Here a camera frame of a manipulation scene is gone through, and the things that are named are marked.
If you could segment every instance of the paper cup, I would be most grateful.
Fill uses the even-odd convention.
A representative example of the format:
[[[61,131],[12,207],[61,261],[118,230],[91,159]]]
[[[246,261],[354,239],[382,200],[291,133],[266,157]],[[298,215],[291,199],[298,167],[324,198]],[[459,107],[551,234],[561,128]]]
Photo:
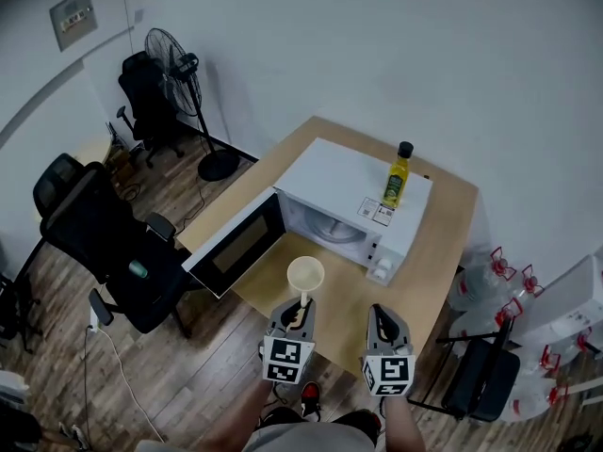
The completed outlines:
[[[305,307],[310,297],[316,293],[324,280],[322,263],[312,256],[300,256],[294,259],[286,269],[289,290],[295,297],[301,297],[301,306]]]

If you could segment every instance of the open microwave door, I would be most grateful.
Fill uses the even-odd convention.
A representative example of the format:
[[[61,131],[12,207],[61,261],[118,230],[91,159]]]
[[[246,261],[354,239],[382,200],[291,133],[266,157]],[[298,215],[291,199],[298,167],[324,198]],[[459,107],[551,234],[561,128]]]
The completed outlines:
[[[182,267],[221,298],[285,233],[276,190],[269,187],[196,250]]]

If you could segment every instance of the plastic water bottle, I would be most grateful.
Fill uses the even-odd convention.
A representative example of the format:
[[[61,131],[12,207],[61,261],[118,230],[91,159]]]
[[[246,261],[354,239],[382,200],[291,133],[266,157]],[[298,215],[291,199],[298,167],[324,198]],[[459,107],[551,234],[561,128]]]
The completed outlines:
[[[596,360],[603,358],[603,322],[581,331],[577,345],[580,351],[594,353]]]
[[[566,395],[567,386],[558,387],[554,379],[518,378],[499,419],[509,423],[530,420]]]
[[[506,317],[518,317],[523,311],[517,298],[512,298],[504,306],[494,310],[489,306],[482,306],[459,316],[450,326],[448,336],[460,338],[497,332]],[[462,357],[468,344],[469,342],[456,342],[452,351],[456,356]]]
[[[542,377],[548,372],[556,372],[561,366],[562,355],[553,353],[551,346],[546,345],[542,349],[521,347],[512,353],[519,357],[519,377]]]
[[[450,308],[466,312],[496,297],[507,298],[512,287],[518,287],[518,283],[512,281],[516,272],[502,257],[502,248],[496,248],[489,260],[469,266],[454,277],[448,292]]]
[[[521,275],[516,274],[512,277],[508,294],[503,292],[487,299],[480,307],[500,308],[508,303],[510,299],[517,298],[521,307],[527,310],[544,291],[544,287],[538,284],[538,278],[533,275],[532,265],[527,265],[521,271]]]
[[[513,353],[521,361],[520,376],[542,377],[547,372],[556,372],[561,366],[573,362],[581,351],[593,352],[595,349],[603,350],[603,323],[542,349],[521,347],[513,350]]]

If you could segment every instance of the olive oil bottle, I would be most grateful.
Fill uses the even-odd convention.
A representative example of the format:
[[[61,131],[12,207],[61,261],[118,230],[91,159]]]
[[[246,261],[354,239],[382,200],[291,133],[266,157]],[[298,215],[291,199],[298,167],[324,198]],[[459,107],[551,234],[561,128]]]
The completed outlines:
[[[413,154],[413,144],[401,142],[398,147],[398,160],[392,164],[387,176],[387,186],[383,193],[382,203],[385,206],[397,208],[408,179],[408,159]]]

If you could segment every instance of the black office chair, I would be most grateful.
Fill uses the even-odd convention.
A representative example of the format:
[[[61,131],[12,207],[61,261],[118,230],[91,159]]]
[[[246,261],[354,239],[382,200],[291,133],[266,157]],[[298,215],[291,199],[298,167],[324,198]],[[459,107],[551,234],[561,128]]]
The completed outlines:
[[[144,141],[145,148],[149,150],[145,161],[149,168],[153,167],[151,158],[164,146],[172,149],[178,157],[184,155],[174,140],[183,134],[186,127],[176,119],[176,109],[160,88],[163,80],[163,73],[144,51],[123,61],[122,75],[118,79],[130,101],[136,122],[133,126],[127,118],[125,106],[117,111],[117,117],[125,121],[135,140]]]
[[[90,304],[101,323],[109,325],[113,313],[121,313],[147,333],[172,315],[189,337],[176,304],[187,290],[201,286],[182,269],[189,253],[174,247],[169,221],[156,213],[146,222],[134,219],[132,207],[118,197],[100,163],[82,167],[67,154],[36,183],[34,202],[42,216],[42,237],[105,283],[115,300],[115,305],[105,303],[97,290],[91,291]],[[148,271],[146,278],[130,270],[136,261]]]
[[[502,413],[519,373],[519,357],[504,349],[509,341],[513,319],[506,318],[500,330],[483,335],[461,338],[439,338],[436,343],[448,345],[448,351],[427,393],[419,401],[409,403],[434,412],[452,415],[458,420],[470,417],[482,422],[493,422]],[[495,338],[493,344],[484,338]],[[442,407],[426,404],[433,386],[456,342],[468,341],[467,350],[442,398]]]
[[[31,284],[27,275],[16,283],[0,274],[0,339],[12,340],[20,334],[23,349],[27,353],[33,353],[27,345],[29,334],[42,335],[41,330],[28,321],[34,304],[39,305],[40,300],[31,296]]]

